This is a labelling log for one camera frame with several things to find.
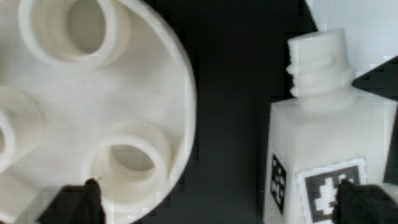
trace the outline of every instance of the round opening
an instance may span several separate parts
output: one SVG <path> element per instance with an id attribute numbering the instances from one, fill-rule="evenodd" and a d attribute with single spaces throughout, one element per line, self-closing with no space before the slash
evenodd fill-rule
<path id="1" fill-rule="evenodd" d="M 128 209 L 158 187 L 158 170 L 139 148 L 112 145 L 96 157 L 92 174 L 100 178 L 105 205 Z"/>
<path id="2" fill-rule="evenodd" d="M 155 167 L 148 154 L 132 145 L 112 146 L 116 161 L 133 171 L 149 171 Z"/>
<path id="3" fill-rule="evenodd" d="M 68 15 L 68 32 L 78 49 L 91 54 L 105 39 L 105 16 L 96 0 L 78 0 Z"/>

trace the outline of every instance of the white plastic part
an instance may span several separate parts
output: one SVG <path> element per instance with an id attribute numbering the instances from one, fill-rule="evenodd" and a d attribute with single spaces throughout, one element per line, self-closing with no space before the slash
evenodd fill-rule
<path id="1" fill-rule="evenodd" d="M 345 51 L 343 30 L 290 40 L 297 99 L 272 104 L 265 224 L 332 224 L 339 180 L 382 183 L 396 102 L 350 86 Z"/>
<path id="2" fill-rule="evenodd" d="M 34 223 L 60 187 L 94 177 L 107 223 L 128 224 L 172 190 L 194 143 L 174 33 L 139 0 L 0 0 L 0 50 L 0 221 Z"/>
<path id="3" fill-rule="evenodd" d="M 350 62 L 361 76 L 398 54 L 398 1 L 306 2 L 318 30 L 345 28 Z"/>
<path id="4" fill-rule="evenodd" d="M 0 87 L 0 172 L 36 148 L 43 134 L 43 117 L 25 94 Z"/>
<path id="5" fill-rule="evenodd" d="M 338 110 L 355 99 L 354 68 L 347 59 L 345 31 L 311 33 L 288 41 L 293 75 L 291 94 L 307 111 Z"/>
<path id="6" fill-rule="evenodd" d="M 148 195 L 162 191 L 169 163 L 171 143 L 158 128 L 142 121 L 116 124 L 84 162 L 84 179 L 100 181 L 108 210 L 142 209 Z"/>
<path id="7" fill-rule="evenodd" d="M 101 47 L 87 54 L 68 34 L 68 13 L 78 0 L 21 0 L 20 27 L 27 47 L 37 59 L 57 69 L 89 70 L 121 56 L 130 43 L 132 24 L 126 8 L 116 0 L 98 0 L 105 16 Z"/>

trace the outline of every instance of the black background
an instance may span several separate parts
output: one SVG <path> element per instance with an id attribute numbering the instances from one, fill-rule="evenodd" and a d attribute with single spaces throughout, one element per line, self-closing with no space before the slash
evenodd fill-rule
<path id="1" fill-rule="evenodd" d="M 315 31 L 304 0 L 146 0 L 183 42 L 197 137 L 169 198 L 137 224 L 261 223 L 270 103 L 290 98 L 286 40 Z"/>

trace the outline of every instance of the bottle neck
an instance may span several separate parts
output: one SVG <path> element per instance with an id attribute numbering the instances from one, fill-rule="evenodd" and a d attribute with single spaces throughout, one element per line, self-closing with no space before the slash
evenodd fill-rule
<path id="1" fill-rule="evenodd" d="M 334 91 L 307 97 L 297 98 L 297 103 L 302 111 L 316 114 L 334 113 L 345 110 L 357 99 L 357 91 L 352 85 Z"/>

